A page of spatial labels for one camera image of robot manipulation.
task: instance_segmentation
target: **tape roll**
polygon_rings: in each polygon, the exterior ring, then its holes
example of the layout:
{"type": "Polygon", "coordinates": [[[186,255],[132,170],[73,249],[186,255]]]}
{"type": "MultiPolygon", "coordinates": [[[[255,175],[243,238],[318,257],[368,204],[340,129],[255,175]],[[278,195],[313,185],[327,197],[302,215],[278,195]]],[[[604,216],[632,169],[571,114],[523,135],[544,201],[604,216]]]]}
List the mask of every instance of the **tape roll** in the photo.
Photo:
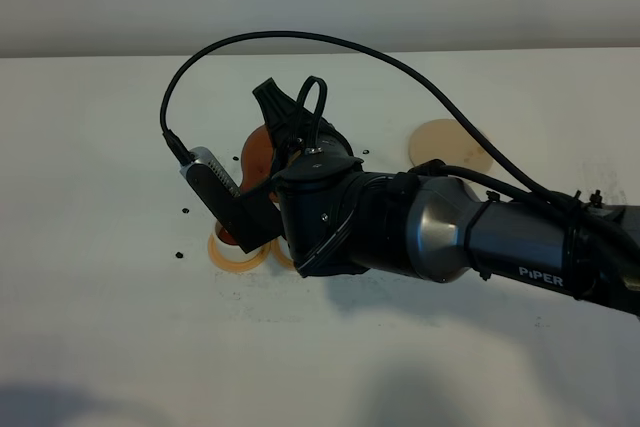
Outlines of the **tape roll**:
{"type": "Polygon", "coordinates": [[[269,254],[270,244],[245,253],[239,245],[224,243],[218,237],[222,230],[220,222],[216,221],[212,234],[209,236],[209,258],[222,270],[227,272],[246,272],[260,265],[269,254]]]}
{"type": "Polygon", "coordinates": [[[289,257],[289,244],[284,237],[280,236],[277,239],[271,241],[271,250],[273,256],[283,267],[294,270],[293,260],[289,257]]]}

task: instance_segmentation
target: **white table surface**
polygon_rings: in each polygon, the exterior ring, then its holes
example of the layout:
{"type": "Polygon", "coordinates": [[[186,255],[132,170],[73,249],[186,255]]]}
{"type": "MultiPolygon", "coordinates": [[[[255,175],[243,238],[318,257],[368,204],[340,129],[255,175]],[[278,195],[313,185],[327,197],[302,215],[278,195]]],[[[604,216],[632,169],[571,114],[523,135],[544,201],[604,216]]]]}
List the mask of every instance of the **white table surface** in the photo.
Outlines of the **white table surface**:
{"type": "MultiPolygon", "coordinates": [[[[398,57],[539,182],[640,202],[640,50],[398,57]]],[[[631,315],[474,273],[213,266],[212,216],[158,126],[183,61],[0,61],[0,426],[638,425],[631,315]]],[[[251,90],[308,75],[367,170],[407,169],[410,133],[448,116],[360,55],[221,56],[179,85],[170,126],[239,180],[251,90]]]]}

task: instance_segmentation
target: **wooden disc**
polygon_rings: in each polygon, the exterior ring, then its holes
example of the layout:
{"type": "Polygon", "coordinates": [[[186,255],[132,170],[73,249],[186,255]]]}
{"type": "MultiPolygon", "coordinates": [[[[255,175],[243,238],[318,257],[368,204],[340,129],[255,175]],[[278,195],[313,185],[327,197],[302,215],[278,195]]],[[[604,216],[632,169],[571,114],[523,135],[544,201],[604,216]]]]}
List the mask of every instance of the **wooden disc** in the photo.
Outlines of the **wooden disc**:
{"type": "Polygon", "coordinates": [[[457,165],[488,172],[493,159],[454,119],[438,119],[422,124],[409,139],[409,158],[413,165],[441,159],[457,165]]]}

